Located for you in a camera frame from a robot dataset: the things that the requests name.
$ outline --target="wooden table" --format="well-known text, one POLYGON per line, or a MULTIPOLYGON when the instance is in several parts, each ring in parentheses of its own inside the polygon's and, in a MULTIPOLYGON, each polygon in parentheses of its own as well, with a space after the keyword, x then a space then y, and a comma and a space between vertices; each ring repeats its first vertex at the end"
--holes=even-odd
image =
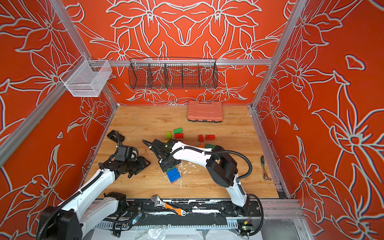
MULTIPOLYGON (((123 144, 136 147, 139 155, 149 160, 151 165, 130 179, 127 175, 121 175, 104 192, 121 192, 128 198, 148 198, 154 194, 163 198, 229 197, 226 189, 217 185, 204 167, 186 161, 177 166, 181 179, 171 184, 167 174, 162 172, 154 153, 141 142, 142 139, 150 142, 154 139, 166 141, 167 131, 171 131, 173 137, 172 130, 182 127, 183 142, 188 145, 199 145, 199 134, 214 134, 216 140, 202 144, 220 145, 226 150, 234 150, 247 156, 252 162, 253 171, 250 176, 241 180, 244 190, 260 198, 278 198, 273 182, 263 179, 260 163, 263 152, 246 106, 223 106, 221 123, 189 122, 187 112, 188 106, 118 107, 107 133, 111 130, 119 131, 125 136, 123 144)), ((115 149, 116 143, 105 136, 86 181, 99 169, 98 163, 106 161, 115 149)), ((233 158, 238 163, 239 175, 246 173, 246 162, 237 156, 233 158)), ((270 176, 268 166, 265 168, 270 176)))

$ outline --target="orange wall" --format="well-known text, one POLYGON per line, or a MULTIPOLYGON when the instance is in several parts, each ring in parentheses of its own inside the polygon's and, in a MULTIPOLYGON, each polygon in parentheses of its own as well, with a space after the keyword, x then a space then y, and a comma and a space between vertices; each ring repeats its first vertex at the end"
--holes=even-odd
MULTIPOLYGON (((0 144, 79 57, 48 0, 0 4, 0 144)), ((0 168, 0 239, 34 239, 40 213, 78 189, 110 118, 99 98, 69 92, 0 168)))
POLYGON ((41 211, 80 186, 112 111, 103 93, 64 93, 1 167, 0 236, 35 238, 41 211))
POLYGON ((257 107, 317 239, 384 237, 384 5, 310 0, 257 107))
MULTIPOLYGON (((94 59, 137 57, 272 57, 293 0, 102 1, 63 0, 94 59)), ((133 90, 127 68, 114 68, 108 86, 125 105, 219 100, 248 104, 266 66, 219 68, 216 90, 133 90)))
POLYGON ((80 56, 48 0, 0 5, 0 144, 80 56))

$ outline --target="wire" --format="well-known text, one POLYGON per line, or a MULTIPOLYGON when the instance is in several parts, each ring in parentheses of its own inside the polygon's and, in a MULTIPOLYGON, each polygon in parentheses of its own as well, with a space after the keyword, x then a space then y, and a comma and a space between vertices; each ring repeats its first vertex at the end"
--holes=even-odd
MULTIPOLYGON (((138 215, 138 212, 137 212, 137 209, 136 209, 136 208, 127 209, 125 212, 121 212, 121 213, 117 216, 117 218, 116 218, 115 220, 118 221, 119 218, 122 217, 122 216, 124 216, 124 215, 126 215, 126 213, 127 213, 129 210, 134 210, 134 211, 135 211, 135 215, 132 216, 132 217, 130 217, 129 220, 128 220, 128 221, 133 221, 133 220, 136 218, 136 216, 138 215)), ((119 226, 120 226, 120 232, 119 232, 119 233, 116 232, 116 224, 117 224, 117 222, 114 222, 114 223, 113 223, 113 225, 112 225, 112 231, 113 231, 113 234, 114 234, 116 237, 120 237, 120 234, 121 234, 121 227, 123 226, 124 223, 120 223, 120 224, 119 224, 119 226)))
MULTIPOLYGON (((170 157, 172 157, 176 152, 182 150, 183 148, 182 147, 179 147, 178 149, 175 149, 168 157, 168 159, 170 157)), ((194 147, 190 147, 190 146, 184 146, 184 149, 190 149, 190 150, 194 150, 196 152, 199 152, 199 153, 202 153, 204 152, 204 154, 206 155, 215 155, 215 154, 220 154, 220 153, 228 153, 228 154, 233 154, 233 155, 237 155, 239 157, 241 157, 242 159, 244 159, 247 164, 248 164, 248 172, 246 172, 244 175, 241 175, 237 178, 237 182, 240 181, 240 179, 243 179, 243 178, 246 178, 248 177, 249 175, 251 175, 251 172, 252 172, 252 163, 251 161, 249 161, 249 159, 244 156, 243 154, 239 153, 239 152, 235 152, 235 151, 232 151, 232 150, 222 150, 222 151, 203 151, 201 149, 198 149, 198 148, 194 148, 194 147)))
POLYGON ((260 202, 260 199, 255 195, 255 194, 247 194, 247 196, 250 196, 250 197, 254 197, 256 198, 258 204, 259 204, 259 208, 260 208, 260 225, 259 227, 252 233, 248 233, 246 231, 243 231, 243 230, 240 230, 240 234, 243 235, 243 236, 247 236, 249 234, 249 236, 253 236, 255 235, 256 233, 258 233, 260 231, 260 229, 262 228, 263 226, 263 222, 264 222, 264 211, 263 211, 263 206, 262 206, 262 203, 260 202))
POLYGON ((118 147, 120 146, 120 134, 119 134, 119 131, 115 131, 115 136, 116 136, 116 139, 118 141, 118 147))
POLYGON ((104 221, 107 221, 107 222, 113 222, 113 223, 129 223, 131 221, 133 221, 135 218, 137 217, 137 213, 130 217, 128 220, 118 220, 118 219, 112 219, 112 218, 104 218, 104 221))
MULTIPOLYGON (((152 145, 151 142, 147 141, 147 140, 142 140, 142 142, 147 146, 147 147, 150 147, 152 145)), ((153 147, 150 148, 150 150, 155 154, 155 156, 157 157, 157 159, 160 161, 161 160, 161 157, 160 157, 160 154, 157 152, 156 149, 154 149, 153 147)))
POLYGON ((87 185, 85 185, 84 187, 82 187, 80 190, 78 190, 77 192, 75 192, 72 196, 70 196, 67 200, 65 200, 64 202, 62 202, 60 205, 58 205, 54 212, 47 218, 47 220, 45 221, 45 223, 41 226, 41 229, 40 231, 37 233, 36 235, 36 240, 41 240, 42 236, 43 236, 43 233, 44 231, 46 230, 49 222, 51 222, 56 216, 57 214, 59 213, 60 209, 62 209, 66 204, 68 204, 70 201, 72 201, 75 197, 77 197, 78 195, 80 195, 82 192, 84 192, 86 189, 88 189, 92 184, 95 183, 95 181, 97 181, 101 175, 104 173, 104 170, 101 170, 99 172, 99 174, 92 180, 90 181, 87 185))

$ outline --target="aluminum frame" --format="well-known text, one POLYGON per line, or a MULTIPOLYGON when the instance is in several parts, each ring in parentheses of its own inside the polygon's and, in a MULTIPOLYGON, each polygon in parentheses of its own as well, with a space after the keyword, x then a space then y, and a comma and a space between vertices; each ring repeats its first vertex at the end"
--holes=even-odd
MULTIPOLYGON (((64 25, 65 29, 67 30, 69 36, 71 37, 73 43, 79 50, 80 54, 82 54, 83 58, 87 61, 93 60, 91 53, 88 51, 87 46, 85 45, 83 39, 81 38, 79 32, 77 31, 77 28, 75 24, 72 22, 71 17, 69 16, 67 10, 65 9, 64 4, 61 0, 49 0, 52 4, 52 7, 55 11, 55 13, 58 15, 59 19, 61 20, 62 24, 64 25)), ((117 102, 115 98, 112 95, 112 92, 107 87, 103 88, 104 94, 107 96, 107 99, 109 100, 109 103, 114 106, 114 108, 117 109, 117 102)))
POLYGON ((272 63, 268 67, 268 69, 267 69, 267 71, 266 71, 266 73, 265 73, 265 75, 264 75, 264 77, 263 77, 263 79, 262 79, 262 81, 258 87, 259 89, 257 90, 257 93, 256 93, 256 95, 252 101, 251 105, 252 105, 253 109, 256 109, 256 105, 260 101, 260 99, 263 95, 263 92, 264 92, 270 78, 272 77, 273 72, 275 71, 275 69, 277 67, 277 64, 278 64, 278 62, 279 62, 279 60, 283 54, 285 46, 288 43, 288 40, 289 40, 289 38, 293 32, 293 29, 295 28, 296 22, 299 19, 300 14, 301 14, 302 10, 304 9, 304 6, 306 3, 307 3, 307 0, 296 1, 295 6, 293 7, 292 13, 289 16, 288 21, 285 25, 285 28, 284 28, 283 33, 281 35, 280 41, 278 42, 276 50, 273 53, 272 63))
POLYGON ((91 60, 92 56, 90 52, 88 51, 87 47, 85 46, 84 41, 82 40, 79 32, 76 29, 76 26, 71 20, 70 15, 68 14, 67 10, 65 9, 64 4, 61 0, 49 0, 51 2, 51 5, 55 11, 55 13, 58 15, 59 19, 61 20, 61 23, 64 25, 65 29, 67 30, 68 34, 70 35, 73 43, 76 45, 79 52, 87 59, 91 60))
MULTIPOLYGON (((106 60, 89 60, 89 65, 101 67, 106 60)), ((123 60, 108 60, 111 67, 128 67, 131 62, 123 60)), ((190 59, 190 60, 132 60, 132 63, 202 63, 207 59, 190 59)), ((271 65, 272 59, 217 59, 217 66, 246 66, 246 65, 271 65)))
POLYGON ((284 195, 290 199, 292 198, 292 196, 289 194, 283 176, 281 175, 280 169, 277 166, 275 157, 273 155, 271 147, 269 146, 268 139, 266 138, 266 135, 264 133, 259 116, 257 115, 256 110, 253 110, 252 108, 249 108, 249 112, 257 137, 259 139, 260 146, 264 153, 264 159, 268 165, 269 171, 271 172, 271 178, 273 179, 276 190, 277 192, 284 192, 284 195))
MULTIPOLYGON (((68 78, 79 67, 77 63, 64 77, 68 78)), ((41 103, 25 118, 25 120, 14 130, 14 132, 0 146, 0 167, 8 160, 8 158, 16 151, 20 144, 28 137, 31 131, 53 107, 53 105, 65 93, 67 88, 62 82, 59 82, 56 87, 44 98, 41 103)))
POLYGON ((87 176, 88 176, 88 173, 89 173, 89 171, 90 171, 90 169, 91 169, 91 166, 92 166, 92 164, 93 164, 93 162, 94 162, 94 160, 95 160, 95 158, 96 158, 97 152, 98 152, 99 149, 100 149, 100 146, 101 146, 101 144, 102 144, 102 142, 103 142, 103 140, 104 140, 104 137, 107 135, 109 126, 110 126, 111 123, 112 123, 112 119, 113 119, 113 117, 115 116, 116 110, 117 110, 117 106, 113 109, 113 112, 112 112, 112 114, 111 114, 111 117, 109 118, 107 124, 105 125, 105 129, 104 129, 104 131, 103 131, 103 134, 102 134, 101 137, 100 137, 100 140, 99 140, 99 142, 98 142, 98 144, 97 144, 97 147, 96 147, 96 149, 95 149, 95 151, 94 151, 94 153, 93 153, 93 155, 92 155, 91 161, 89 162, 89 166, 88 166, 88 168, 87 168, 87 171, 85 172, 85 175, 84 175, 84 177, 83 177, 83 180, 81 181, 81 184, 80 184, 80 186, 78 187, 78 189, 80 189, 80 187, 83 186, 83 184, 84 184, 84 182, 85 182, 85 179, 86 179, 87 176))

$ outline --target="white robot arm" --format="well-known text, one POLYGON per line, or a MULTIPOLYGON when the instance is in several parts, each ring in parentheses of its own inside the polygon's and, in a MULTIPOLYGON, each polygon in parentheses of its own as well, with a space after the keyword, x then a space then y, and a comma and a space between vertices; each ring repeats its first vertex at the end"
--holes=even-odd
POLYGON ((57 207, 47 207, 43 210, 36 240, 81 240, 119 207, 125 211, 128 206, 124 194, 110 193, 98 204, 91 204, 121 174, 128 173, 130 178, 150 164, 144 157, 138 156, 136 148, 119 145, 107 161, 99 163, 100 169, 78 191, 57 207))
POLYGON ((181 160, 201 165, 208 170, 214 182, 226 188, 233 204, 240 207, 244 206, 247 195, 239 180, 247 177, 252 172, 252 165, 244 155, 234 151, 227 151, 221 146, 216 146, 215 149, 189 146, 175 139, 170 139, 166 143, 157 139, 153 142, 143 140, 143 143, 155 153, 163 172, 173 168, 181 160), (230 153, 238 155, 247 161, 249 170, 246 174, 239 177, 237 163, 229 155, 230 153))

